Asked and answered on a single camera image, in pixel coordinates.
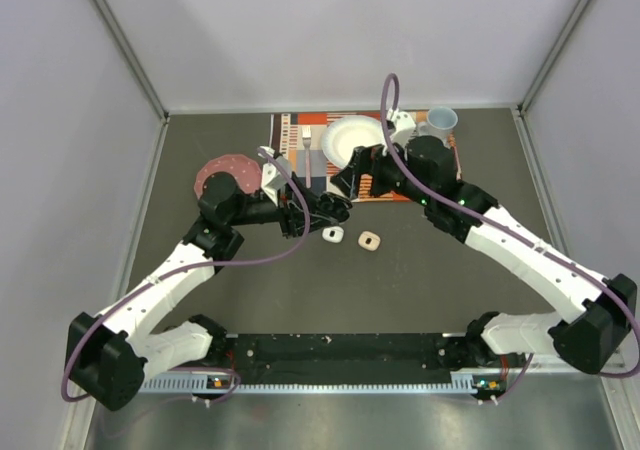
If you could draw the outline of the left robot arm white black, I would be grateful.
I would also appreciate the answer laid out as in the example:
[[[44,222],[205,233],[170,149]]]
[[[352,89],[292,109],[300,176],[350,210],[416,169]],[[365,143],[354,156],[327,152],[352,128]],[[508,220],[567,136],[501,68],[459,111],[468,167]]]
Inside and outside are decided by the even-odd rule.
[[[242,225],[277,223],[286,237],[302,239],[336,222],[327,195],[316,194],[293,173],[274,167],[247,193],[239,178],[216,172],[206,178],[199,215],[163,263],[131,292],[95,315],[81,313],[69,325],[61,393],[70,383],[103,407],[126,406],[150,379],[190,361],[216,366],[227,344],[203,317],[155,333],[156,325],[191,291],[226,266],[241,266]]]

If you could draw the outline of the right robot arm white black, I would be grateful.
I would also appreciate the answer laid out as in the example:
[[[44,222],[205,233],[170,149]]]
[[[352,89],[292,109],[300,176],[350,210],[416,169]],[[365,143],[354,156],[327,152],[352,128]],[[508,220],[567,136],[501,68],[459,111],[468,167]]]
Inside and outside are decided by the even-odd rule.
[[[390,150],[357,147],[331,182],[354,199],[364,175],[370,196],[394,192],[422,205],[435,228],[502,265],[552,306],[546,314],[488,312],[473,321],[466,350],[474,363],[487,366],[511,353],[552,355],[602,375],[626,336],[639,331],[631,279],[588,270],[528,231],[494,197],[459,179],[455,153],[439,139],[416,137]]]

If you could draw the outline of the white earbud charging case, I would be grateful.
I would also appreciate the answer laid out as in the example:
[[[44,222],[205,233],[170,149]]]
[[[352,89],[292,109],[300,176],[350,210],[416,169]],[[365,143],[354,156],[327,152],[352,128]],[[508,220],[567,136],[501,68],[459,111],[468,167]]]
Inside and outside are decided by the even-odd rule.
[[[322,230],[322,238],[326,242],[339,244],[344,238],[344,230],[340,226],[326,227]]]

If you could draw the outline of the pink beige earbud charging case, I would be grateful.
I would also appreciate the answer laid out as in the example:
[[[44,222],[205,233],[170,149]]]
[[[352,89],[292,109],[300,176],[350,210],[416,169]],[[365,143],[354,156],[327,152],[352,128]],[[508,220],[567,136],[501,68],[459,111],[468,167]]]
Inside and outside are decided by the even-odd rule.
[[[379,248],[381,244],[381,238],[371,231],[363,231],[359,235],[357,243],[361,248],[367,251],[374,252]]]

